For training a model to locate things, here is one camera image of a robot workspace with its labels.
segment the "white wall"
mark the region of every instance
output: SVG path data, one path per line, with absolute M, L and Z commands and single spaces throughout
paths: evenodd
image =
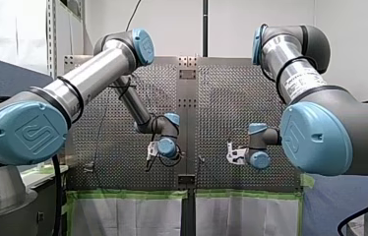
M 358 99 L 368 99 L 368 1 L 316 0 L 315 21 L 332 48 L 324 78 Z
M 103 35 L 123 31 L 137 0 L 86 0 L 86 53 Z M 155 54 L 202 54 L 203 0 L 143 0 L 131 24 L 153 38 Z M 251 57 L 255 29 L 315 25 L 329 38 L 331 84 L 368 99 L 368 0 L 211 0 L 209 56 Z
M 137 0 L 86 0 L 86 52 L 102 36 L 124 31 Z M 194 55 L 202 51 L 201 0 L 143 0 L 130 29 L 147 30 L 159 55 Z
M 137 1 L 86 0 L 86 52 L 107 33 L 125 30 Z M 211 0 L 209 55 L 251 57 L 262 23 L 313 25 L 314 0 Z M 131 24 L 153 38 L 155 54 L 202 54 L 203 0 L 144 0 Z
M 255 29 L 313 25 L 314 0 L 211 0 L 209 56 L 252 57 Z

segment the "cable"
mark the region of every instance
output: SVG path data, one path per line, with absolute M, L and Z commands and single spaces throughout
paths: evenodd
M 84 100 L 83 97 L 81 96 L 80 91 L 77 89 L 77 87 L 75 87 L 69 80 L 65 79 L 64 77 L 57 77 L 58 80 L 62 81 L 67 87 L 69 87 L 69 89 L 71 91 L 73 91 L 74 96 L 79 100 L 79 105 L 80 105 L 80 112 L 77 115 L 76 119 L 74 119 L 74 121 L 72 122 L 72 124 L 77 123 L 77 121 L 80 120 L 80 118 L 83 116 L 83 112 L 84 112 Z
M 125 31 L 129 30 L 129 26 L 131 25 L 132 20 L 135 17 L 136 11 L 138 10 L 138 7 L 139 7 L 139 4 L 141 4 L 141 1 L 142 0 L 139 0 L 138 3 L 136 4 L 135 10 L 133 11 L 133 14 L 131 16 L 131 19 L 129 19 L 129 23 L 128 23 L 128 26 L 126 27 L 126 30 Z
M 292 58 L 292 59 L 289 59 L 288 61 L 286 61 L 284 63 L 284 65 L 279 69 L 278 71 L 278 74 L 276 75 L 276 93 L 278 93 L 278 96 L 279 96 L 279 99 L 281 99 L 282 103 L 285 104 L 285 100 L 284 98 L 282 97 L 282 93 L 281 93 L 281 90 L 279 88 L 279 82 L 281 80 L 281 76 L 282 76 L 282 72 L 287 68 L 289 67 L 292 63 L 296 62 L 296 61 L 299 61 L 299 60 L 302 60 L 302 59 L 306 59 L 310 64 L 312 64 L 312 66 L 316 69 L 317 68 L 317 62 L 309 57 L 309 56 L 298 56 L 296 58 Z
M 103 116 L 101 117 L 100 124 L 98 125 L 97 138 L 96 138 L 96 141 L 95 141 L 94 157 L 92 159 L 92 173 L 94 173 L 94 176 L 97 179 L 97 185 L 98 185 L 98 187 L 100 189 L 102 189 L 101 188 L 101 182 L 100 182 L 100 178 L 99 178 L 97 172 L 95 171 L 95 169 L 96 169 L 96 161 L 97 161 L 98 148 L 99 148 L 99 144 L 100 144 L 100 141 L 99 140 L 100 140 L 101 128 L 103 126 L 103 122 L 104 122 L 105 117 L 107 115 L 108 105 L 110 104 L 109 101 L 110 101 L 111 92 L 112 92 L 112 89 L 108 92 L 107 99 L 106 99 L 106 105 L 104 107 Z
M 341 232 L 341 229 L 352 219 L 355 219 L 359 216 L 361 216 L 362 214 L 368 213 L 368 207 L 360 210 L 359 212 L 349 216 L 348 218 L 344 219 L 338 226 L 337 226 L 337 233 L 339 234 L 339 236 L 343 236 L 343 233 Z
M 56 206 L 55 206 L 55 221 L 52 236 L 59 235 L 59 228 L 61 226 L 61 211 L 62 211 L 62 177 L 61 169 L 59 167 L 58 156 L 52 156 L 52 163 L 55 171 L 55 186 L 56 186 Z
M 157 116 L 154 116 L 153 118 L 153 121 L 151 122 L 151 131 L 153 133 L 153 136 L 151 138 L 151 142 L 153 142 L 154 138 L 155 138 L 155 135 L 156 135 L 156 130 L 157 130 L 157 120 L 159 118 L 164 118 L 165 120 L 167 120 L 174 128 L 175 130 L 177 131 L 177 135 L 180 135 L 180 129 L 178 128 L 178 126 L 174 123 L 172 123 L 172 121 L 170 121 L 167 117 L 165 117 L 164 115 L 157 115 Z

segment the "black cable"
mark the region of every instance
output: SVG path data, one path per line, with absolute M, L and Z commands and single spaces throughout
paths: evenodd
M 119 94 L 119 100 L 122 99 L 122 96 L 128 91 L 129 87 L 131 86 L 131 78 L 129 77 L 128 83 L 124 86 L 122 92 Z
M 264 34 L 264 29 L 267 27 L 267 24 L 262 24 L 260 27 L 260 49 L 259 49 L 259 61 L 260 61 L 260 67 L 261 67 L 261 71 L 263 73 L 263 75 L 265 76 L 265 78 L 267 78 L 267 80 L 271 81 L 271 82 L 275 82 L 275 80 L 273 80 L 273 78 L 271 78 L 268 73 L 265 71 L 264 67 L 263 67 L 263 63 L 262 63 L 262 49 L 263 49 L 263 39 L 262 36 Z
M 62 177 L 57 155 L 52 156 L 52 163 L 55 171 L 55 186 L 56 186 L 55 221 L 52 236 L 58 236 L 59 228 L 61 226 L 61 212 L 62 212 Z
M 317 62 L 309 57 L 309 56 L 298 56 L 296 58 L 292 58 L 289 59 L 288 61 L 286 61 L 284 63 L 284 65 L 281 67 L 281 69 L 279 69 L 278 74 L 276 75 L 276 93 L 278 93 L 279 99 L 281 99 L 282 103 L 285 104 L 285 100 L 282 97 L 282 93 L 281 93 L 281 89 L 279 88 L 279 82 L 281 80 L 281 76 L 282 76 L 282 72 L 284 72 L 284 70 L 289 67 L 292 63 L 296 62 L 296 61 L 300 61 L 306 59 L 310 64 L 312 64 L 312 66 L 316 69 L 317 68 Z
M 339 236 L 343 236 L 343 233 L 341 232 L 341 229 L 352 219 L 355 219 L 365 213 L 368 213 L 368 207 L 360 210 L 359 212 L 349 216 L 348 218 L 344 219 L 338 226 L 337 226 L 337 233 L 339 234 Z
M 80 112 L 77 115 L 76 119 L 74 119 L 74 121 L 72 122 L 72 124 L 77 123 L 77 121 L 80 120 L 80 118 L 83 116 L 84 113 L 84 100 L 83 97 L 81 96 L 80 91 L 77 89 L 77 87 L 75 87 L 69 80 L 65 79 L 64 77 L 57 77 L 58 80 L 62 81 L 66 86 L 69 87 L 69 89 L 71 91 L 74 92 L 74 96 L 79 100 L 79 105 L 80 105 Z
M 142 0 L 139 0 L 138 3 L 136 4 L 135 10 L 133 11 L 133 14 L 131 16 L 131 19 L 129 19 L 129 23 L 128 23 L 128 26 L 126 27 L 126 30 L 125 31 L 129 30 L 129 26 L 131 25 L 132 20 L 135 17 L 136 11 L 138 10 L 138 7 L 139 7 L 139 4 L 141 4 L 141 1 Z
M 99 178 L 97 172 L 95 171 L 95 169 L 96 169 L 96 161 L 97 161 L 98 148 L 99 148 L 99 144 L 100 144 L 100 141 L 99 140 L 100 140 L 101 128 L 103 126 L 103 122 L 104 122 L 105 117 L 107 115 L 107 110 L 108 110 L 108 105 L 109 105 L 109 100 L 110 100 L 110 94 L 111 94 L 111 92 L 112 92 L 112 90 L 110 90 L 108 92 L 107 99 L 106 99 L 106 105 L 104 107 L 103 116 L 101 117 L 100 124 L 98 125 L 97 138 L 96 138 L 96 141 L 95 141 L 94 157 L 92 158 L 92 173 L 94 173 L 94 176 L 97 179 L 97 185 L 98 185 L 98 187 L 101 190 L 102 190 L 102 188 L 101 188 L 100 178 Z

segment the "white fabric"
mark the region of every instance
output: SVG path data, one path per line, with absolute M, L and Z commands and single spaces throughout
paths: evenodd
M 297 200 L 196 199 L 197 235 L 297 236 Z
M 76 200 L 71 235 L 179 236 L 181 200 Z

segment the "green tape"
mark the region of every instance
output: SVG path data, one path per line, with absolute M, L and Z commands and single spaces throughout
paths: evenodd
M 312 176 L 308 174 L 301 174 L 300 179 L 301 179 L 301 186 L 313 189 L 315 180 Z
M 230 198 L 244 197 L 253 199 L 274 199 L 274 200 L 299 200 L 301 193 L 272 193 L 265 191 L 246 191 L 246 190 L 197 190 L 197 198 L 213 199 L 213 198 Z
M 298 220 L 297 220 L 298 236 L 303 235 L 303 203 L 304 203 L 304 194 L 301 194 L 301 198 L 298 200 Z
M 68 192 L 70 199 L 134 199 L 134 200 L 173 200 L 187 198 L 187 191 L 128 191 L 93 190 Z

